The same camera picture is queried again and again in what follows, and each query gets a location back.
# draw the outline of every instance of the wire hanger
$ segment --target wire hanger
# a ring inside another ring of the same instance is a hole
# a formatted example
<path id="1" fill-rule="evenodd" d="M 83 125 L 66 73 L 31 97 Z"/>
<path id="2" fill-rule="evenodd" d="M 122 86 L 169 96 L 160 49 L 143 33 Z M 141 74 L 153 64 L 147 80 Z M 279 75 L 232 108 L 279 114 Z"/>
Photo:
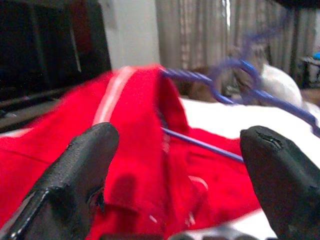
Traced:
<path id="1" fill-rule="evenodd" d="M 213 67 L 211 69 L 211 72 L 208 76 L 205 76 L 203 74 L 197 73 L 197 72 L 191 72 L 186 70 L 174 70 L 174 69 L 164 69 L 163 70 L 163 77 L 168 77 L 171 79 L 177 79 L 177 80 L 184 80 L 188 82 L 199 82 L 207 85 L 210 88 L 211 94 L 213 97 L 223 103 L 223 104 L 249 104 L 252 99 L 257 99 L 261 102 L 268 103 L 269 105 L 278 107 L 280 109 L 285 110 L 286 112 L 289 112 L 296 117 L 302 119 L 312 127 L 312 132 L 314 135 L 316 135 L 318 138 L 320 138 L 320 128 L 318 127 L 318 120 L 315 116 L 313 116 L 311 113 L 296 107 L 292 105 L 289 102 L 286 102 L 284 100 L 281 100 L 277 97 L 274 97 L 270 94 L 268 94 L 265 91 L 261 90 L 261 77 L 258 73 L 258 71 L 255 69 L 254 66 L 252 66 L 250 63 L 247 62 L 248 56 L 251 54 L 252 44 L 253 43 L 259 43 L 262 40 L 274 37 L 279 33 L 281 30 L 283 30 L 288 22 L 290 22 L 291 16 L 293 15 L 293 12 L 291 10 L 286 10 L 281 17 L 281 21 L 278 24 L 274 24 L 271 27 L 269 27 L 267 30 L 253 34 L 253 35 L 246 35 L 244 37 L 242 51 L 241 51 L 241 57 L 239 59 L 236 58 L 229 58 L 222 62 L 221 64 Z M 221 95 L 217 90 L 217 79 L 218 77 L 227 69 L 229 68 L 240 68 L 241 70 L 245 71 L 251 78 L 253 79 L 253 86 L 252 89 L 250 89 L 246 94 L 243 94 L 241 101 L 232 101 L 228 97 L 225 97 Z M 234 154 L 232 152 L 228 152 L 226 150 L 223 150 L 219 147 L 210 145 L 208 143 L 202 142 L 200 140 L 194 139 L 192 137 L 183 135 L 181 133 L 172 131 L 167 128 L 162 128 L 162 130 L 168 134 L 169 136 L 181 139 L 185 142 L 194 144 L 196 146 L 202 147 L 204 149 L 207 149 L 211 152 L 220 154 L 222 156 L 228 157 L 230 159 L 236 160 L 238 162 L 243 162 L 243 158 L 237 154 Z"/>

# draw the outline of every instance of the curtain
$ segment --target curtain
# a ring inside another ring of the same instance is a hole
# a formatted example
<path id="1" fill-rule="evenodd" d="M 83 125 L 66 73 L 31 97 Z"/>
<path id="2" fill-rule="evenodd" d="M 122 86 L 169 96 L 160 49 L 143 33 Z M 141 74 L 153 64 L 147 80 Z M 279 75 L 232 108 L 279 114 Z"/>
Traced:
<path id="1" fill-rule="evenodd" d="M 222 61 L 245 33 L 280 20 L 283 7 L 269 0 L 156 0 L 161 63 L 192 70 Z M 264 43 L 269 63 L 299 81 L 300 57 L 313 53 L 316 10 L 297 10 L 285 31 Z"/>
<path id="2" fill-rule="evenodd" d="M 227 53 L 227 0 L 156 0 L 159 52 L 165 67 L 195 69 Z"/>

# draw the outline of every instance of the bed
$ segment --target bed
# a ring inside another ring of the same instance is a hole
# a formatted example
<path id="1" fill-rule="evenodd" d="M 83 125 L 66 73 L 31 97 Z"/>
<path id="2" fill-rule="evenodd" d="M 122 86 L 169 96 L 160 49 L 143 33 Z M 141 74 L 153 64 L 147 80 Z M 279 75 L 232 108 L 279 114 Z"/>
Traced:
<path id="1" fill-rule="evenodd" d="M 201 128 L 210 133 L 226 138 L 239 138 L 240 131 L 252 126 L 268 127 L 291 139 L 297 146 L 320 167 L 320 139 L 311 132 L 311 127 L 301 119 L 276 107 L 224 105 L 181 98 L 188 123 L 193 128 Z M 313 114 L 320 119 L 319 112 Z M 0 134 L 18 137 L 28 129 Z M 257 210 L 227 223 L 232 228 L 252 235 L 260 240 L 276 237 L 270 228 L 262 210 Z M 195 240 L 201 240 L 204 234 L 210 234 L 210 228 L 189 231 Z"/>

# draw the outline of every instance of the red fabric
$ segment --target red fabric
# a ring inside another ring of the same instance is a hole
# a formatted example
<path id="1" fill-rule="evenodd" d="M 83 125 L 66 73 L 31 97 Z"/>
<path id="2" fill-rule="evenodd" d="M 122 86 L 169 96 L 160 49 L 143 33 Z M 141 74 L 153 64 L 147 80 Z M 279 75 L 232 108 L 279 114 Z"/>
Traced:
<path id="1" fill-rule="evenodd" d="M 110 122 L 119 132 L 119 146 L 105 183 L 106 212 L 98 212 L 88 239 L 104 233 L 168 237 L 259 208 L 243 164 L 163 134 L 159 112 L 170 129 L 240 154 L 238 139 L 189 128 L 178 93 L 160 68 L 131 68 L 115 98 Z M 111 99 L 108 87 L 121 75 L 121 70 L 105 73 L 75 88 L 28 133 L 0 138 L 0 226 L 72 138 L 93 124 Z"/>

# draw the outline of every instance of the white wall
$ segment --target white wall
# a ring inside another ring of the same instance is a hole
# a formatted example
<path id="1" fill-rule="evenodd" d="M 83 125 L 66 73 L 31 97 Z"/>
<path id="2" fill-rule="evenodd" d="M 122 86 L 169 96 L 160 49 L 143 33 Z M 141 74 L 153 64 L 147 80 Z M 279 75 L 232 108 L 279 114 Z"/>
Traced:
<path id="1" fill-rule="evenodd" d="M 99 0 L 112 69 L 160 63 L 155 0 Z"/>

